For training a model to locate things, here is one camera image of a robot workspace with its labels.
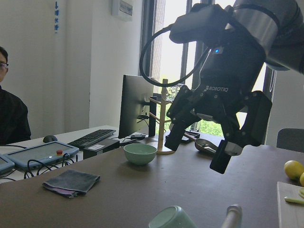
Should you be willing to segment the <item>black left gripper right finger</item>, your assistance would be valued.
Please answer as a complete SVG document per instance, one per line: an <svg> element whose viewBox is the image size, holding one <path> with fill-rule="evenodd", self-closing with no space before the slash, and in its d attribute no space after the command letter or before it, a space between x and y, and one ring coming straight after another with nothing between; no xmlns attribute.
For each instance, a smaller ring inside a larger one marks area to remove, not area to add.
<svg viewBox="0 0 304 228"><path fill-rule="evenodd" d="M242 151L243 148L239 145L221 140L209 167L220 174L224 174L231 157L239 156Z"/></svg>

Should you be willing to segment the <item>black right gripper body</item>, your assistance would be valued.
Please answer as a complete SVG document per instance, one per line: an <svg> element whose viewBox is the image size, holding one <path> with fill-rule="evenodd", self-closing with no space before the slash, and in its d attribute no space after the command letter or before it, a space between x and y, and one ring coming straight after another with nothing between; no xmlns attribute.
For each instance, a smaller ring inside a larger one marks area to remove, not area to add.
<svg viewBox="0 0 304 228"><path fill-rule="evenodd" d="M264 141L272 102L253 86L265 60L261 48L232 42L211 49L193 92L181 91L168 116L221 125L227 141L259 146Z"/></svg>

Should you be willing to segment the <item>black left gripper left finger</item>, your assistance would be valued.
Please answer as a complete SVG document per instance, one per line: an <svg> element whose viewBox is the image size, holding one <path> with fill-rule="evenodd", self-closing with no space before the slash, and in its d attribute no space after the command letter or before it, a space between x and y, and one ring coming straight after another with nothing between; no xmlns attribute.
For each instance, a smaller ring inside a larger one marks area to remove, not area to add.
<svg viewBox="0 0 304 228"><path fill-rule="evenodd" d="M165 142L165 147L169 148L172 151L176 151L186 131L186 128L188 128L195 122L196 119L182 120L174 118L172 123L173 126L171 127L171 131Z"/></svg>

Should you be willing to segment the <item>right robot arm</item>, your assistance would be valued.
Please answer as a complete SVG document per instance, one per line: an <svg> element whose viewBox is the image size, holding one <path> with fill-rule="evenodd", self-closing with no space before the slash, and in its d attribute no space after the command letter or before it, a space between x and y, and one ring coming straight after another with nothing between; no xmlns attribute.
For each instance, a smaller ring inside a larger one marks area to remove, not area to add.
<svg viewBox="0 0 304 228"><path fill-rule="evenodd" d="M187 127L203 119L221 125L224 139L210 164L224 173L230 158L247 145L264 141L271 100L253 87L263 64L304 71L304 22L294 0L237 0L194 7L177 18L170 39L175 43L202 41L207 58L200 85L183 86L167 116L171 131L165 146L177 150Z"/></svg>

